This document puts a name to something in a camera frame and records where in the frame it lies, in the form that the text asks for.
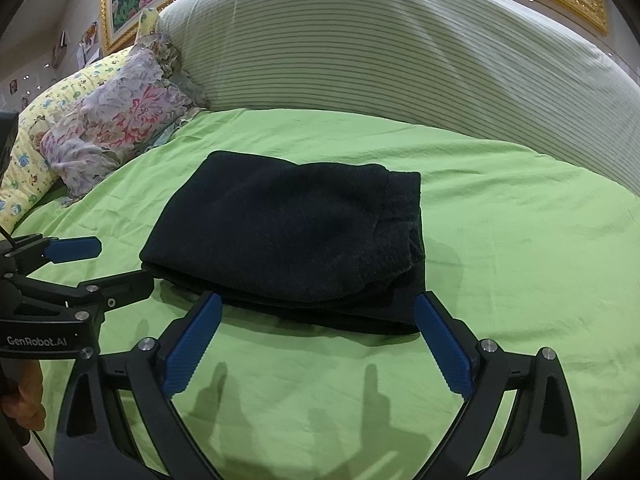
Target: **blue textured pad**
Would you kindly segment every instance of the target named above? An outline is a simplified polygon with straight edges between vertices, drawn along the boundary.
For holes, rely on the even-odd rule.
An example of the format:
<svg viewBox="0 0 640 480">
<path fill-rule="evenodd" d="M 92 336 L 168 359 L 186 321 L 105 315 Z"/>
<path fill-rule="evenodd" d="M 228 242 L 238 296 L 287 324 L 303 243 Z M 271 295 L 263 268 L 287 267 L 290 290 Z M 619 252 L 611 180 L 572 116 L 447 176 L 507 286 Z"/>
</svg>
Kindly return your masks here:
<svg viewBox="0 0 640 480">
<path fill-rule="evenodd" d="M 468 400 L 474 391 L 471 362 L 424 294 L 415 299 L 414 317 L 449 389 Z"/>
<path fill-rule="evenodd" d="M 166 359 L 162 392 L 172 397 L 187 389 L 222 320 L 222 300 L 212 294 Z"/>
<path fill-rule="evenodd" d="M 86 238 L 68 238 L 53 240 L 46 249 L 44 257 L 55 264 L 76 262 L 96 258 L 102 252 L 102 244 L 95 236 Z"/>
</svg>

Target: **screw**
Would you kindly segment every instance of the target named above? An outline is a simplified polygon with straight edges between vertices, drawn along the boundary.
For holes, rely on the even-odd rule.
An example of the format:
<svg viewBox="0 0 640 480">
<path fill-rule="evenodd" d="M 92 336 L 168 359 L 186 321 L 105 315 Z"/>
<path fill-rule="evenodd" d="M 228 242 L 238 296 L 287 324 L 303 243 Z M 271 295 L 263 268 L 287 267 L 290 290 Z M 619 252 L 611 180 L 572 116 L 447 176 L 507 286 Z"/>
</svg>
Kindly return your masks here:
<svg viewBox="0 0 640 480">
<path fill-rule="evenodd" d="M 94 355 L 94 349 L 91 348 L 90 346 L 87 346 L 86 348 L 83 348 L 80 351 L 80 358 L 81 359 L 91 359 L 91 357 Z"/>
<path fill-rule="evenodd" d="M 144 337 L 138 341 L 138 348 L 145 352 L 151 350 L 154 346 L 156 346 L 156 340 L 152 337 Z"/>
<path fill-rule="evenodd" d="M 482 339 L 482 341 L 480 342 L 480 347 L 485 352 L 489 352 L 489 354 L 492 354 L 498 349 L 498 343 L 493 339 Z"/>
<path fill-rule="evenodd" d="M 548 346 L 545 346 L 542 349 L 542 357 L 549 361 L 553 361 L 556 358 L 556 352 Z"/>
</svg>

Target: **black garment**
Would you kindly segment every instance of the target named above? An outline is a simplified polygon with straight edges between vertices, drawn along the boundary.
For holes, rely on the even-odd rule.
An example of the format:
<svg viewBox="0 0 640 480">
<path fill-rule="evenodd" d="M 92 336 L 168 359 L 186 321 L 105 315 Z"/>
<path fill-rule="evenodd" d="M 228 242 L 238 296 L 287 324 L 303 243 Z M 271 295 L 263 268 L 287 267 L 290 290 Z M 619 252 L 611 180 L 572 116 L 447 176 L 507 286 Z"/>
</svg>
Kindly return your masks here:
<svg viewBox="0 0 640 480">
<path fill-rule="evenodd" d="M 286 319 L 414 333 L 420 174 L 213 152 L 140 253 L 158 278 Z"/>
</svg>

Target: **striped fabric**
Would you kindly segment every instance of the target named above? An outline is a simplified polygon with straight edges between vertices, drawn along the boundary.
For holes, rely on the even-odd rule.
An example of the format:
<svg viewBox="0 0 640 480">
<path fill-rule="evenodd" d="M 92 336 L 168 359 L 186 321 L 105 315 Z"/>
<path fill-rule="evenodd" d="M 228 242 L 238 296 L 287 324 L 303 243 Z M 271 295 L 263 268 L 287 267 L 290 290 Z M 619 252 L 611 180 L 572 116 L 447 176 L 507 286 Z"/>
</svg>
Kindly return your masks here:
<svg viewBox="0 0 640 480">
<path fill-rule="evenodd" d="M 437 126 L 524 144 L 640 194 L 640 89 L 511 0 L 177 0 L 159 30 L 214 110 Z"/>
</svg>

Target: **green bed sheet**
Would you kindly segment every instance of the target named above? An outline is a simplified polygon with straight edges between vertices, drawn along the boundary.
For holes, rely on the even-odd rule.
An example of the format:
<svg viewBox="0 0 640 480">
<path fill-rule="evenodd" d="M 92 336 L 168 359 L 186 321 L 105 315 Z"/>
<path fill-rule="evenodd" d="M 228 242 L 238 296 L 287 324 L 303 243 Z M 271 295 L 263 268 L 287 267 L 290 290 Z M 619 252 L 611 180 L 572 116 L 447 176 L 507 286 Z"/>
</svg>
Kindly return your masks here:
<svg viewBox="0 0 640 480">
<path fill-rule="evenodd" d="M 20 234 L 97 235 L 103 243 L 95 260 L 34 275 L 75 285 L 139 268 L 164 204 L 213 150 L 419 171 L 428 287 L 477 336 L 505 350 L 553 347 L 574 399 L 583 477 L 604 459 L 640 402 L 634 195 L 523 146 L 436 128 L 314 110 L 205 113 L 79 203 L 52 202 L 27 218 Z M 158 336 L 189 305 L 157 282 L 149 300 L 107 314 L 102 351 Z M 68 362 L 44 363 L 50 446 L 69 370 Z M 511 399 L 476 468 L 495 450 Z M 174 403 L 229 480 L 405 480 L 461 399 L 419 336 L 355 335 L 225 307 Z M 147 463 L 162 469 L 129 396 L 125 404 Z"/>
</svg>

